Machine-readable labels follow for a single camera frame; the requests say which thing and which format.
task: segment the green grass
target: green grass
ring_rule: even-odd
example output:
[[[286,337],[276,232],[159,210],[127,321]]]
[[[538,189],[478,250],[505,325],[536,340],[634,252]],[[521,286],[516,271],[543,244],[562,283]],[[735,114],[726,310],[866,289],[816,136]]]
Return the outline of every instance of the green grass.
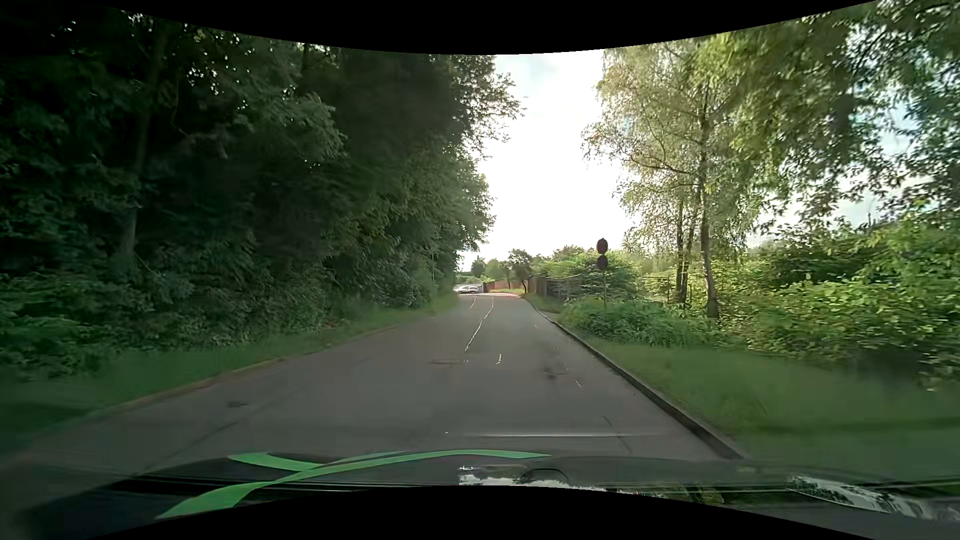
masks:
[[[39,430],[88,412],[122,404],[229,370],[279,356],[315,353],[367,331],[413,321],[457,304],[440,297],[418,309],[375,308],[344,325],[316,332],[278,335],[242,346],[199,351],[129,351],[102,373],[21,383],[0,389],[0,450],[22,444]]]
[[[540,311],[560,313],[560,310],[564,308],[564,301],[552,296],[543,296],[541,294],[531,292],[524,294],[523,299],[530,304],[533,304],[533,306]]]
[[[960,475],[960,391],[865,379],[747,353],[594,348],[751,457],[897,479]]]

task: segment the green stripe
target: green stripe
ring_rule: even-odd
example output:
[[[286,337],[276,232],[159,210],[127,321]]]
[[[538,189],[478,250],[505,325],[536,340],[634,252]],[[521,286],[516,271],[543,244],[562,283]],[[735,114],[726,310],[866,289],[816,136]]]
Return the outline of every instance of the green stripe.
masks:
[[[310,469],[316,469],[317,467],[324,467],[325,465],[332,465],[334,463],[347,463],[350,461],[359,461],[360,459],[372,459],[374,457],[382,457],[384,455],[393,454],[399,454],[399,452],[380,452],[377,454],[358,455],[357,457],[347,457],[346,459],[338,459],[336,461],[331,461],[330,463],[298,461],[296,459],[287,459],[286,457],[277,457],[265,452],[229,455],[228,459],[250,465],[259,465],[261,467],[270,467],[272,469],[282,469],[284,471],[308,471]]]
[[[421,459],[430,459],[432,457],[445,457],[448,455],[483,455],[488,457],[506,457],[508,459],[525,459],[528,457],[549,457],[550,454],[532,454],[529,452],[512,452],[508,450],[445,450],[440,452],[425,452],[422,454],[394,455],[390,457],[381,457],[378,459],[368,459],[365,461],[352,461],[350,463],[340,463],[337,465],[328,464],[323,467],[314,467],[307,471],[300,471],[293,475],[288,475],[281,479],[261,482],[248,482],[237,485],[230,485],[208,491],[200,496],[193,497],[177,504],[166,512],[163,512],[157,519],[172,518],[175,516],[185,516],[208,512],[210,510],[221,510],[224,508],[233,508],[244,497],[250,495],[254,489],[277,485],[279,483],[312,479],[323,475],[332,475],[334,473],[344,473],[346,471],[355,471],[358,469],[368,469],[380,465],[390,465],[392,463],[402,463],[404,461],[418,461]]]

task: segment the road marking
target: road marking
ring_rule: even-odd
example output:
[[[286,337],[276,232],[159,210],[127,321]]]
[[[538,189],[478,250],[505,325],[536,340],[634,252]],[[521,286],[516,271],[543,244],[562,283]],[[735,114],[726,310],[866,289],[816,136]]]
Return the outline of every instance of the road marking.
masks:
[[[483,319],[480,319],[480,324],[477,325],[477,330],[473,331],[473,335],[470,337],[470,341],[467,342],[467,346],[464,348],[464,353],[467,351],[467,349],[470,348],[470,343],[473,343],[473,338],[477,336],[477,333],[480,331],[480,327],[482,327],[482,326],[483,326]]]
[[[470,343],[473,343],[473,338],[477,336],[477,333],[480,331],[480,327],[483,326],[484,320],[486,320],[487,317],[490,316],[491,311],[493,311],[493,299],[490,300],[490,311],[487,311],[487,314],[483,316],[483,319],[480,319],[480,324],[477,325],[477,330],[473,331],[473,335],[470,337],[470,341],[467,342],[467,346],[464,348],[464,353],[467,351],[467,349],[470,348]]]

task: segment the car hood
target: car hood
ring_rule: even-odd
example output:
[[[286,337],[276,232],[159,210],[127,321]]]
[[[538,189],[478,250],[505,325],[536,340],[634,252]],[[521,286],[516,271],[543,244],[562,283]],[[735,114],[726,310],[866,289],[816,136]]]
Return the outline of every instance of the car hood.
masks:
[[[509,485],[638,494],[744,508],[751,503],[819,500],[924,520],[960,522],[929,487],[785,467],[761,461],[689,462],[499,450],[388,452],[358,456],[235,454],[122,480],[25,513],[34,530],[95,522],[100,534],[167,518],[301,496],[392,486]],[[110,508],[109,518],[93,518]],[[40,534],[45,538],[56,535]]]

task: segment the asphalt road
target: asphalt road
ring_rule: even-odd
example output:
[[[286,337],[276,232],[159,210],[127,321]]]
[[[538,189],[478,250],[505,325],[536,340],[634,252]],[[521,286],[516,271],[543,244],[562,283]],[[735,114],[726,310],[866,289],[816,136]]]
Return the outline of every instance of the asphalt road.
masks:
[[[0,467],[7,509],[244,452],[446,449],[718,459],[514,295],[286,360],[38,441]]]

